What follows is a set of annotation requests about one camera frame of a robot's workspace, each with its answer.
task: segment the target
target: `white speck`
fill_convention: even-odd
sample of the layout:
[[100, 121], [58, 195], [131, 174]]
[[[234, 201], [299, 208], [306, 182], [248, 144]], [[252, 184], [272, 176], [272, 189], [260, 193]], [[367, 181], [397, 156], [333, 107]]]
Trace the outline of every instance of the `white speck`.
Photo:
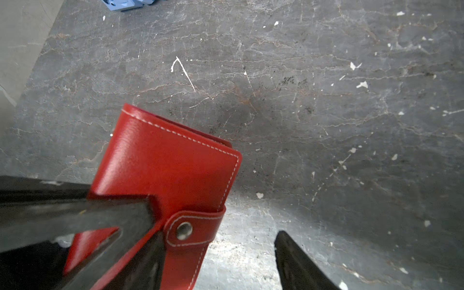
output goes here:
[[367, 89], [369, 86], [367, 85], [367, 82], [364, 81], [362, 83], [359, 83], [359, 85], [356, 86], [356, 88], [360, 88], [360, 87], [365, 87]]
[[40, 182], [40, 184], [51, 184], [51, 185], [60, 186], [60, 185], [62, 185], [63, 183], [62, 183], [62, 182], [58, 182], [58, 181], [42, 180], [42, 181]]
[[171, 66], [171, 72], [174, 72], [174, 64], [175, 64], [176, 62], [179, 62], [179, 63], [180, 63], [180, 66], [182, 67], [182, 70], [184, 71], [185, 75], [187, 76], [188, 81], [189, 81], [190, 84], [192, 85], [193, 91], [195, 92], [195, 87], [193, 86], [192, 81], [191, 81], [190, 78], [188, 77], [188, 74], [187, 74], [187, 72], [185, 71], [184, 65], [182, 64], [182, 62], [180, 62], [180, 59], [179, 59], [178, 57], [175, 57], [175, 61], [173, 62], [173, 65]]
[[338, 288], [341, 290], [348, 290], [348, 286], [345, 284], [345, 282], [343, 282], [343, 280], [340, 282], [340, 284], [338, 284]]

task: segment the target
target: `blue plastic object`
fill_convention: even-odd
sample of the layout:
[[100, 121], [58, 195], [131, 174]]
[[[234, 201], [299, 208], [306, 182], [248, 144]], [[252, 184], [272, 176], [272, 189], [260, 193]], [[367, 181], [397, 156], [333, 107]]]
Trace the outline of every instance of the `blue plastic object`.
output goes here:
[[152, 4], [155, 0], [102, 0], [111, 11], [123, 11]]

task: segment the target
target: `red wallet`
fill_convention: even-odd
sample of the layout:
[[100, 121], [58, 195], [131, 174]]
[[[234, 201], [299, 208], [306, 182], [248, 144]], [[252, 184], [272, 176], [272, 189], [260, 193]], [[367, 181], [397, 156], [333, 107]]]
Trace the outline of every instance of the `red wallet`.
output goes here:
[[[88, 198], [150, 197], [156, 223], [92, 290], [111, 281], [158, 231], [164, 231], [166, 247], [161, 289], [191, 290], [226, 211], [224, 202], [241, 161], [227, 141], [125, 104]], [[178, 240], [175, 229], [185, 221], [193, 232]], [[115, 230], [77, 234], [64, 272]]]

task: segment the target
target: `gray tabletop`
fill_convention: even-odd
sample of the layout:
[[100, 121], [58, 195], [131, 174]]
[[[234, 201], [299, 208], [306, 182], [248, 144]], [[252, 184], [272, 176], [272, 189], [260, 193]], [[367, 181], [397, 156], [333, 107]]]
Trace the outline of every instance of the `gray tabletop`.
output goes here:
[[0, 173], [91, 183], [130, 103], [244, 156], [196, 289], [280, 289], [279, 229], [349, 289], [462, 289], [461, 5], [66, 0]]

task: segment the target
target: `red leather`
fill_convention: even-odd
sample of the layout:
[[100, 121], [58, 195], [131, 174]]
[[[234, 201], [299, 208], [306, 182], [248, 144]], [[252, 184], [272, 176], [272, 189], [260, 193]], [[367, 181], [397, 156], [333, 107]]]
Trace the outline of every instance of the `red leather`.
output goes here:
[[[241, 161], [241, 154], [224, 140], [125, 104], [88, 198], [148, 197], [156, 224], [92, 289], [102, 289], [160, 230], [165, 231], [167, 249], [161, 289], [192, 289]], [[181, 220], [193, 225], [185, 241], [173, 236], [172, 228]], [[64, 272], [114, 230], [77, 234]]]

